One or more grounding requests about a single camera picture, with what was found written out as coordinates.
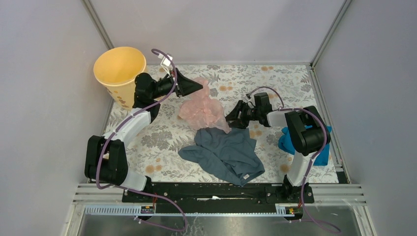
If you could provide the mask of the pink plastic trash bag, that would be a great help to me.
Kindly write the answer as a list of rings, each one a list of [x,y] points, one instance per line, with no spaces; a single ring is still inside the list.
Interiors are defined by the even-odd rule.
[[[210,96],[209,82],[202,77],[197,77],[194,81],[203,88],[190,94],[189,99],[181,104],[179,117],[195,130],[217,128],[225,133],[231,132],[222,103]]]

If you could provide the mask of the yellow plastic trash bin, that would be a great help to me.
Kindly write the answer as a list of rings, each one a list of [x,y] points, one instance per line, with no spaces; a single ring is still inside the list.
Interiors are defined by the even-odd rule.
[[[135,78],[148,73],[143,53],[133,47],[116,47],[103,53],[95,61],[93,73],[123,109],[132,110],[134,104]]]

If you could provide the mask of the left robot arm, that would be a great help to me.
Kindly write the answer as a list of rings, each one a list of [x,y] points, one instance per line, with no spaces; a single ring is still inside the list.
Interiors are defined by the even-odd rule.
[[[84,174],[90,179],[134,189],[134,196],[140,202],[147,202],[153,191],[147,185],[150,178],[129,168],[126,149],[133,138],[156,119],[163,98],[172,93],[184,97],[202,90],[203,85],[184,77],[178,69],[158,81],[143,72],[134,82],[134,104],[128,116],[115,130],[89,138]]]

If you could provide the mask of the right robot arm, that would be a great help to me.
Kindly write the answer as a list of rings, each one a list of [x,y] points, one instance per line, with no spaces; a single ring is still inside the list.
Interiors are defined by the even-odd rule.
[[[247,128],[251,121],[265,127],[288,128],[295,154],[280,194],[290,203],[299,199],[307,190],[307,178],[316,157],[330,142],[330,132],[316,107],[274,110],[268,94],[260,92],[254,95],[254,102],[238,101],[225,118],[229,126],[235,128]]]

